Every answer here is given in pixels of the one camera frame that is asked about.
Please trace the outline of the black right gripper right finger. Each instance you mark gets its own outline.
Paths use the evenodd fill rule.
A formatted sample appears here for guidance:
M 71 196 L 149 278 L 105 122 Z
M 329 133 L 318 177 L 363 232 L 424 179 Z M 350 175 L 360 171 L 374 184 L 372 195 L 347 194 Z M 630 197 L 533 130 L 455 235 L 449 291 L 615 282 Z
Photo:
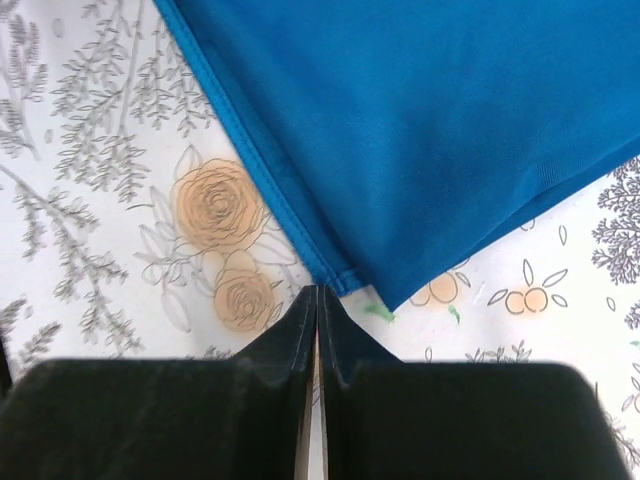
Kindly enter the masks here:
M 410 363 L 317 291 L 329 479 L 625 479 L 582 375 L 556 363 Z

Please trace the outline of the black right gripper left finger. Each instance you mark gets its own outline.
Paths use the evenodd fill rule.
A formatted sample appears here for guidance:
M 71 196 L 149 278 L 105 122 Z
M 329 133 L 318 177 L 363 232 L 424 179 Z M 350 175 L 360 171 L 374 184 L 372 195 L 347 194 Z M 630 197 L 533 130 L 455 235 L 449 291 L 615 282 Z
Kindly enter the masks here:
M 5 479 L 304 479 L 318 291 L 222 360 L 49 360 L 1 406 Z

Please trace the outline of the blue satin napkin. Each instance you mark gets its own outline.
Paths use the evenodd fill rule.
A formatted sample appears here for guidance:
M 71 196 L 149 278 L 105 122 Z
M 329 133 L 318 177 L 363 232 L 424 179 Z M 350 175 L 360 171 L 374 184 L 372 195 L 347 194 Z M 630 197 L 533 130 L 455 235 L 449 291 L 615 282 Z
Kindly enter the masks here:
M 160 1 L 318 284 L 390 308 L 639 151 L 635 1 Z

